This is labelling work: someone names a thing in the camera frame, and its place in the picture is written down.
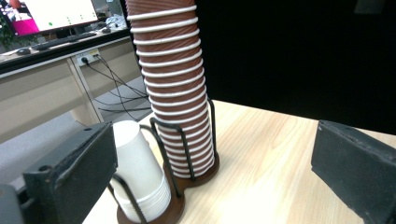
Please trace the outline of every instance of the black cable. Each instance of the black cable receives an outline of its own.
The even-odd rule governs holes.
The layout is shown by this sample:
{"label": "black cable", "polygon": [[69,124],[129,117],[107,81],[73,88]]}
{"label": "black cable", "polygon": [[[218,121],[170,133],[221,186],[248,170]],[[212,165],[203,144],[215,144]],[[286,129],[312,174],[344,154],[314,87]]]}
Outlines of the black cable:
{"label": "black cable", "polygon": [[135,89],[135,88],[132,88],[132,87],[130,87],[127,83],[125,83],[125,82],[124,82],[119,76],[117,76],[117,74],[110,68],[110,66],[108,65],[108,63],[106,62],[106,60],[102,58],[102,56],[100,56],[100,55],[94,55],[94,56],[98,57],[99,60],[102,62],[102,64],[104,64],[105,67],[110,71],[110,73],[114,74],[114,76],[116,76],[116,77],[120,80],[120,82],[121,82],[123,85],[129,87],[132,91],[134,91],[134,92],[135,92],[136,94],[138,94],[138,95],[139,95],[139,93],[140,93],[140,94],[143,94],[143,95],[145,95],[145,96],[147,95],[146,92],[142,92],[142,91],[140,91],[140,90],[137,90],[137,89]]}
{"label": "black cable", "polygon": [[[81,82],[82,87],[84,88],[84,91],[87,93],[88,99],[90,100],[92,107],[95,108],[95,105],[93,104],[93,100],[91,99],[91,96],[88,94],[87,88],[85,87],[84,82],[81,79],[81,76],[78,76],[78,78]],[[95,112],[96,117],[100,120],[100,116],[98,115],[97,111],[95,109],[93,111]]]}
{"label": "black cable", "polygon": [[[113,112],[113,113],[123,113],[125,110],[116,110],[116,109],[104,109],[104,108],[98,108],[103,111],[107,112]],[[151,109],[150,107],[142,107],[142,108],[134,108],[134,109],[127,109],[127,111],[141,111],[141,110],[149,110]]]}
{"label": "black cable", "polygon": [[[82,60],[89,68],[91,68],[93,71],[95,71],[95,72],[97,72],[97,73],[99,73],[99,74],[102,74],[102,75],[104,75],[104,76],[106,76],[106,77],[109,77],[109,76],[106,75],[105,73],[102,73],[102,72],[100,72],[100,71],[94,69],[93,67],[91,67],[90,64],[88,63],[88,60],[87,60],[87,59],[85,59],[85,60],[83,60],[83,59],[85,59],[85,58],[82,58],[81,60]],[[102,61],[102,63],[103,63],[103,64],[107,67],[107,69],[110,71],[110,75],[111,75],[112,77],[109,77],[109,78],[112,79],[112,80],[114,81],[114,84],[116,85],[116,90],[117,90],[118,96],[120,97],[120,104],[122,105],[122,108],[123,108],[123,111],[122,111],[122,112],[127,113],[127,114],[129,115],[129,117],[131,117],[131,119],[133,119],[133,120],[135,120],[135,121],[138,121],[136,118],[134,118],[134,117],[129,113],[129,111],[147,110],[147,109],[151,109],[151,108],[148,108],[148,107],[147,107],[147,108],[143,108],[143,109],[132,109],[132,110],[127,110],[126,107],[125,107],[125,104],[124,104],[124,102],[122,101],[122,98],[121,98],[119,85],[117,84],[118,81],[114,78],[114,76],[116,76],[116,77],[121,81],[121,84],[126,85],[126,83],[125,83],[124,81],[122,81],[122,80],[110,69],[110,67],[108,66],[108,64],[107,64],[106,61]]]}
{"label": "black cable", "polygon": [[103,73],[103,72],[101,72],[101,71],[95,69],[94,67],[90,66],[88,63],[86,63],[86,64],[87,64],[87,66],[88,66],[89,68],[91,68],[93,71],[95,71],[95,72],[97,72],[97,73],[99,73],[99,74],[101,74],[101,75],[103,75],[103,76],[105,76],[105,77],[107,77],[107,78],[109,78],[109,79],[111,79],[111,80],[113,80],[113,81],[116,81],[116,82],[118,82],[118,83],[121,84],[121,85],[124,85],[124,86],[128,87],[131,91],[133,91],[134,93],[136,93],[136,94],[139,95],[140,97],[142,97],[142,98],[147,98],[147,97],[149,97],[148,95],[146,95],[146,94],[143,93],[142,91],[136,90],[135,88],[133,88],[133,87],[129,86],[128,84],[126,84],[122,79],[119,78],[120,81],[117,81],[115,78],[112,78],[112,77],[110,77],[109,75],[107,75],[107,74],[105,74],[105,73]]}
{"label": "black cable", "polygon": [[[135,98],[135,99],[130,99],[130,100],[127,100],[127,101],[124,101],[124,103],[129,103],[129,102],[132,102],[132,101],[134,101],[134,100],[138,100],[138,99],[142,99],[142,98]],[[97,103],[99,103],[99,104],[102,104],[102,105],[120,105],[121,103],[113,103],[113,104],[107,104],[107,103],[104,103],[104,102],[102,102],[102,101],[100,101],[100,100],[97,100],[97,99],[95,99],[95,101],[97,102]]]}
{"label": "black cable", "polygon": [[[116,93],[114,93],[114,92],[112,92],[112,91],[109,91],[111,94],[113,94],[113,95],[115,95],[115,96],[117,96],[117,97],[119,97]],[[148,99],[149,97],[148,96],[139,96],[139,97],[137,97],[137,98],[131,98],[131,97],[126,97],[126,96],[121,96],[123,99],[128,99],[128,100],[132,100],[132,99]]]}

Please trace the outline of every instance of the power strip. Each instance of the power strip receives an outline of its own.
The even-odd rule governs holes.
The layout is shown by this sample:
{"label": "power strip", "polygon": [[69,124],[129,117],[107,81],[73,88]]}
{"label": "power strip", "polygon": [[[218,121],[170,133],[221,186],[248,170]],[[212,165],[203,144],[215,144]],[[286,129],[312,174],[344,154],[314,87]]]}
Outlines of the power strip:
{"label": "power strip", "polygon": [[77,59],[77,62],[78,62],[79,66],[84,66],[84,65],[87,65],[87,64],[85,64],[82,61],[83,58],[86,58],[88,63],[93,63],[93,62],[99,60],[99,57],[95,57],[95,56],[100,56],[99,49],[92,49],[90,51],[87,51],[87,52],[84,52],[84,53],[80,53],[80,54],[76,55],[76,59]]}

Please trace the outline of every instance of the light wood tabletop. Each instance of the light wood tabletop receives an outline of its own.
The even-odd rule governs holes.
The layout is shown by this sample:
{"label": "light wood tabletop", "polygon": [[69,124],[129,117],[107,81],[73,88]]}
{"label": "light wood tabletop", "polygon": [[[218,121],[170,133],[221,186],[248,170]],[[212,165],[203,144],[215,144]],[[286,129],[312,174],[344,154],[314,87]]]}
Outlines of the light wood tabletop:
{"label": "light wood tabletop", "polygon": [[[214,104],[219,171],[204,185],[184,191],[179,223],[363,223],[311,171],[317,120]],[[149,124],[149,118],[140,123]],[[394,135],[361,131],[396,147]],[[143,133],[162,164],[153,137]],[[85,223],[108,216],[117,223],[117,205],[111,200],[104,195]]]}

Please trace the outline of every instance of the stacked white cups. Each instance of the stacked white cups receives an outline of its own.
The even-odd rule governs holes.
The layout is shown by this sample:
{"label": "stacked white cups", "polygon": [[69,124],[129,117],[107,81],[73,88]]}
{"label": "stacked white cups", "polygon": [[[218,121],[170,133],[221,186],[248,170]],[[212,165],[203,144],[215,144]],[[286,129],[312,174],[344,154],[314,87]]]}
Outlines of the stacked white cups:
{"label": "stacked white cups", "polygon": [[[116,122],[113,132],[119,165],[116,174],[127,183],[146,221],[151,221],[159,217],[171,201],[171,191],[163,169],[138,123],[132,120]],[[111,180],[110,184],[124,214],[133,222],[140,222],[121,184],[115,180]]]}
{"label": "stacked white cups", "polygon": [[[215,162],[201,40],[193,1],[127,1],[131,33],[154,117],[186,134],[195,176]],[[179,133],[159,126],[174,175],[190,178]]]}

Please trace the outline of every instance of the monitor screen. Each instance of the monitor screen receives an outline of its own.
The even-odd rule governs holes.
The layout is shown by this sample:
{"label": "monitor screen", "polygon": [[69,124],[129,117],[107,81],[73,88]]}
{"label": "monitor screen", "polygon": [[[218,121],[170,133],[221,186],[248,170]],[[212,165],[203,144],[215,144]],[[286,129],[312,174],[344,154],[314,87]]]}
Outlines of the monitor screen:
{"label": "monitor screen", "polygon": [[98,20],[91,0],[0,0],[16,36],[37,35]]}

